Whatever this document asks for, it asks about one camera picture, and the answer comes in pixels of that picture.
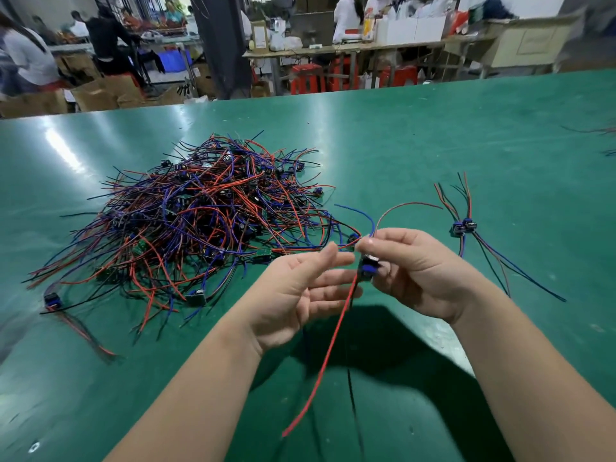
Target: table surface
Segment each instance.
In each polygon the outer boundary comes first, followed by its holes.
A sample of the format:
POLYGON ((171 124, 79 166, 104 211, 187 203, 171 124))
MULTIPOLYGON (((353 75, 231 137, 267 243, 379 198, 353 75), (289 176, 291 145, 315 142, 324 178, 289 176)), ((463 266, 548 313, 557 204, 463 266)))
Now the table surface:
POLYGON ((355 44, 340 44, 335 46, 325 46, 322 48, 297 48, 295 50, 281 50, 280 52, 251 52, 247 50, 244 53, 245 58, 276 58, 278 56, 312 56, 324 55, 326 53, 351 53, 351 52, 366 52, 373 50, 396 50, 398 48, 409 47, 442 47, 447 44, 464 44, 467 42, 480 42, 482 40, 494 40, 496 36, 468 35, 468 36, 449 36, 436 42, 411 42, 409 44, 396 44, 383 46, 374 42, 358 42, 355 44))
MULTIPOLYGON (((179 36, 179 37, 163 37, 158 38, 156 41, 143 40, 143 46, 165 46, 169 44, 192 44, 200 43, 201 38, 199 36, 179 36)), ((72 53, 72 52, 93 52, 92 44, 89 42, 86 44, 62 44, 59 46, 50 46, 49 51, 51 53, 72 53)))
MULTIPOLYGON (((91 332, 124 356, 112 364, 40 316, 42 289, 20 284, 90 220, 59 215, 101 207, 86 198, 102 193, 98 182, 112 166, 148 169, 177 140, 199 143, 211 132, 264 130, 258 140, 270 149, 320 149, 312 157, 322 164, 319 182, 337 186, 326 207, 365 233, 362 216, 333 204, 378 217, 400 202, 437 201, 432 183, 449 187, 466 170, 482 236, 569 301, 512 276, 514 300, 616 404, 616 157, 601 153, 616 137, 562 127, 613 126, 615 84, 616 71, 598 71, 0 121, 10 150, 0 227, 1 458, 30 460, 34 442, 39 461, 104 458, 258 275, 255 267, 237 276, 211 314, 186 328, 172 316, 159 341, 157 330, 136 343, 129 333, 145 303, 117 295, 81 309, 91 332)), ((444 210, 400 208, 384 225, 420 228, 457 247, 444 210)), ((476 244, 466 257, 493 278, 476 244)), ((298 337, 266 355, 227 461, 360 460, 341 346, 312 410, 280 439, 312 389, 333 325, 316 323, 308 342, 298 337)), ((511 460, 449 326, 368 286, 344 327, 368 462, 511 460)))

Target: hand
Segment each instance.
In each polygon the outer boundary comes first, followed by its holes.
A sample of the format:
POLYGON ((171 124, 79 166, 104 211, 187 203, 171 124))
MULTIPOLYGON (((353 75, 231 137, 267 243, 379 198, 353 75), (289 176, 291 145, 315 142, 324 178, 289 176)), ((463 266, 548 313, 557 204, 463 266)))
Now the hand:
MULTIPOLYGON (((330 269, 353 263, 335 243, 320 252, 275 259, 229 311, 256 339, 258 352, 281 346, 308 322, 342 311, 355 270, 330 269)), ((357 287, 355 297, 362 294, 357 287)))
POLYGON ((450 324, 461 315, 468 293, 489 284, 472 265, 425 232, 383 228, 356 245, 381 260, 373 284, 423 315, 450 324))

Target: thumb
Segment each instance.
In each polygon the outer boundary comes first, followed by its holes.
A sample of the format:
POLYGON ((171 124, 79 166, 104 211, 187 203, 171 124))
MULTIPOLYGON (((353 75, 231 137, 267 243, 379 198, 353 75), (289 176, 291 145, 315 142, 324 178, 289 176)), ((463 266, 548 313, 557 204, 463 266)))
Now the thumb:
POLYGON ((417 247, 409 244, 366 236, 357 242, 355 248, 362 254, 370 254, 409 271, 418 271, 425 268, 423 265, 424 256, 417 247))
POLYGON ((323 272, 328 270, 336 259, 338 246, 332 241, 315 256, 310 256, 291 271, 293 283, 302 290, 314 282, 323 272))

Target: person's left hand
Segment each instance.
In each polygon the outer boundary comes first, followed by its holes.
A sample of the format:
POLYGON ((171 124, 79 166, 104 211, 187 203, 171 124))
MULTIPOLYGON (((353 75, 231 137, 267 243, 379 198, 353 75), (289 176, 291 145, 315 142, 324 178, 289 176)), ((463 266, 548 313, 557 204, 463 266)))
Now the person's left hand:
MULTIPOLYGON (((342 311, 356 271, 331 268, 354 261, 353 253, 338 251, 334 242, 320 252, 279 257, 228 314, 254 334, 263 354, 290 341, 308 321, 342 311)), ((354 297, 361 294, 357 287, 354 297)))

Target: person in teal shirt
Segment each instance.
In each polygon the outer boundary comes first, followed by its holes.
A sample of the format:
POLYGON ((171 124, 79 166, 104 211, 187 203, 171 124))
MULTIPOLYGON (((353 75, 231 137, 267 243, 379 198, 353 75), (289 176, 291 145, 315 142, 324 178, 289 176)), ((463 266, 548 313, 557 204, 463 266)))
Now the person in teal shirt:
POLYGON ((167 10, 165 11, 165 19, 167 20, 167 24, 172 22, 173 24, 178 24, 183 26, 186 23, 186 17, 184 13, 176 10, 175 5, 171 0, 167 1, 167 10))

